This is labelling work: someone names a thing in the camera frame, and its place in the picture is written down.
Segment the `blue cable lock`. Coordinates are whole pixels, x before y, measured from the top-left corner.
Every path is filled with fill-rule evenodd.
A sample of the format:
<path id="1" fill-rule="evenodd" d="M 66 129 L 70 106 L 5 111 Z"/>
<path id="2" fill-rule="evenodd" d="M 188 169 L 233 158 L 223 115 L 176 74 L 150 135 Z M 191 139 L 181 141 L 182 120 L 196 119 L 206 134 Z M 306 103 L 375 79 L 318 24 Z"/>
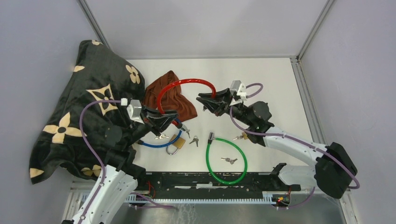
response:
<path id="1" fill-rule="evenodd" d="M 181 137 L 181 134 L 183 132 L 181 130 L 181 127 L 184 124 L 179 119 L 176 119 L 176 122 L 177 122 L 176 127 L 179 129 L 179 133 L 177 134 L 177 137 L 176 137 L 176 139 L 178 139 L 178 137 Z M 172 144 L 172 142 L 168 142 L 168 143 L 160 144 L 160 145 L 153 145 L 153 144 L 146 143 L 146 142 L 144 142 L 142 140 L 139 140 L 139 141 L 137 141 L 137 144 L 143 145 L 143 146 L 146 146 L 146 147 L 150 147 L 150 148 L 162 148 L 162 147 L 167 147 L 168 145 Z"/>

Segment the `red cable lock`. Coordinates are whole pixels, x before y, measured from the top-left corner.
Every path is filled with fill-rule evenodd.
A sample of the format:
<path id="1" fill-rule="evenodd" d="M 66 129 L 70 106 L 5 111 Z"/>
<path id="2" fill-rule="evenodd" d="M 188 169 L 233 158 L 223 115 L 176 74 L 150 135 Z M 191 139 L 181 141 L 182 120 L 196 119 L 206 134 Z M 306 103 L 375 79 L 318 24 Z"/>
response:
<path id="1" fill-rule="evenodd" d="M 213 92 L 213 95 L 216 93 L 215 86 L 212 83 L 210 83 L 209 81 L 206 81 L 203 79 L 187 78 L 187 79 L 182 79 L 182 80 L 172 82 L 172 83 L 168 84 L 167 86 L 165 86 L 163 89 L 161 89 L 161 91 L 159 92 L 159 94 L 157 96 L 156 104 L 157 104 L 157 109 L 160 112 L 164 111 L 164 109 L 162 108 L 162 103 L 161 103 L 161 100 L 162 100 L 162 97 L 164 96 L 164 94 L 167 91 L 169 91 L 170 89 L 172 89 L 176 86 L 183 85 L 183 84 L 203 84 L 211 89 L 211 91 Z"/>

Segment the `large brass padlock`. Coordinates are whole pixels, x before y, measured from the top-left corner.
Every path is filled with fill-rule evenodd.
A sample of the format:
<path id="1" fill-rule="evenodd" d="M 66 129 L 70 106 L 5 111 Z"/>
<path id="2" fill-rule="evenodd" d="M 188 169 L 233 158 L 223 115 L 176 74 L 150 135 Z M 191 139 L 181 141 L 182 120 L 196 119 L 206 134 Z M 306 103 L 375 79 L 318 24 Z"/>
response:
<path id="1" fill-rule="evenodd" d="M 175 155 L 179 151 L 179 149 L 181 149 L 184 146 L 186 142 L 184 138 L 178 137 L 178 139 L 176 139 L 176 137 L 177 135 L 175 134 L 171 137 L 169 142 L 172 142 L 172 144 L 168 145 L 165 149 L 168 155 Z"/>

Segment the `blue lock key bunch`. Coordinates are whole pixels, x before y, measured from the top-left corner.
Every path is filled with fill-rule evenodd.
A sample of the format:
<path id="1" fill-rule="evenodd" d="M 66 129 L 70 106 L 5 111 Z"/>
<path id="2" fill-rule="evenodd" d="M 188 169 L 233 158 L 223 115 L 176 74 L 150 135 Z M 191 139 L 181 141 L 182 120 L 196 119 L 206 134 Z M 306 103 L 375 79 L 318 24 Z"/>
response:
<path id="1" fill-rule="evenodd" d="M 159 136 L 155 137 L 156 140 L 167 139 L 167 138 L 169 138 L 169 136 L 166 134 L 160 134 Z"/>

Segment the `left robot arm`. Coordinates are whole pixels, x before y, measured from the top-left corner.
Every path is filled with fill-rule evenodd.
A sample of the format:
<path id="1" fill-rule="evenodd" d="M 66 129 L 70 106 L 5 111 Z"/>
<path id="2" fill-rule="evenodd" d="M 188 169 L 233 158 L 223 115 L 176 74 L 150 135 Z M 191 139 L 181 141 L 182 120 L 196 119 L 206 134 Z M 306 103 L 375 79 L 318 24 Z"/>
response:
<path id="1" fill-rule="evenodd" d="M 127 117 L 134 123 L 132 143 L 137 142 L 149 132 L 160 136 L 178 113 L 168 110 L 147 108 L 130 103 L 126 106 Z M 76 214 L 64 224 L 109 224 L 116 213 L 135 189 L 141 190 L 147 184 L 145 169 L 133 163 L 133 150 L 109 150 L 102 161 L 103 168 L 88 198 Z"/>

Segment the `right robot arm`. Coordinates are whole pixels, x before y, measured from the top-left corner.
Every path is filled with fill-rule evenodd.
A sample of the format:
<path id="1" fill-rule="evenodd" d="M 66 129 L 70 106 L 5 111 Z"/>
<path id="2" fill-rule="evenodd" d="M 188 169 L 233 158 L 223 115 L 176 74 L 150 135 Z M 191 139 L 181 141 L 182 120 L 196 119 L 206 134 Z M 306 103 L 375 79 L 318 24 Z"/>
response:
<path id="1" fill-rule="evenodd" d="M 270 122 L 272 114 L 268 103 L 256 101 L 247 106 L 235 101 L 235 96 L 230 89 L 225 89 L 215 96 L 200 93 L 196 99 L 215 116 L 229 115 L 252 143 L 279 150 L 305 163 L 303 166 L 284 165 L 279 173 L 270 177 L 273 189 L 306 185 L 318 187 L 328 196 L 340 199 L 347 189 L 360 188 L 356 178 L 358 170 L 341 144 L 315 143 L 287 133 Z"/>

